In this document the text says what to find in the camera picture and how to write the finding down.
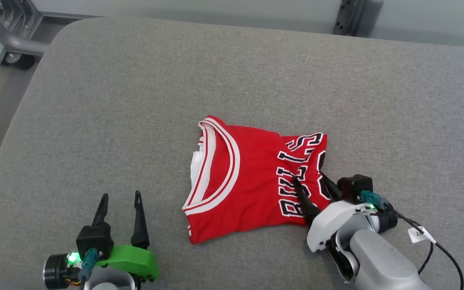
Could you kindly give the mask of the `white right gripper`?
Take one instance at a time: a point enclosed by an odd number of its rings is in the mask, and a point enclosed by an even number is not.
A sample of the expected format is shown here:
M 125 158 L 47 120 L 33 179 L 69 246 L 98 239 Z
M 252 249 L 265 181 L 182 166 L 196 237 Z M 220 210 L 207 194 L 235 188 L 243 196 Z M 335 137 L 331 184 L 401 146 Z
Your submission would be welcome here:
M 346 226 L 348 232 L 355 233 L 354 227 L 359 225 L 361 229 L 369 229 L 380 232 L 379 217 L 376 215 L 375 206 L 369 203 L 353 204 L 342 201 L 342 191 L 320 171 L 322 181 L 328 192 L 328 198 L 333 202 L 324 211 L 315 205 L 308 196 L 307 187 L 296 177 L 292 176 L 292 207 L 291 216 L 302 219 L 310 226 L 307 234 L 307 245 L 311 252 L 325 250 L 326 243 L 333 238 L 342 226 Z

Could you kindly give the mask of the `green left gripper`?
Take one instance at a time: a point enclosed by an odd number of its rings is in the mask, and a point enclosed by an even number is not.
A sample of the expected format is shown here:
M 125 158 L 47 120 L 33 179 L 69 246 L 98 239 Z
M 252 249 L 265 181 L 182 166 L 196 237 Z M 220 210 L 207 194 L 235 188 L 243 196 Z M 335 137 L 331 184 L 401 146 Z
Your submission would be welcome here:
M 105 222 L 108 213 L 108 202 L 109 195 L 105 193 L 98 204 L 91 226 L 110 226 Z M 109 258 L 97 261 L 96 266 L 107 266 L 139 276 L 142 280 L 154 281 L 159 277 L 159 268 L 153 253 L 147 250 L 150 241 L 140 191 L 135 191 L 134 208 L 135 224 L 134 233 L 130 240 L 131 245 L 114 246 Z

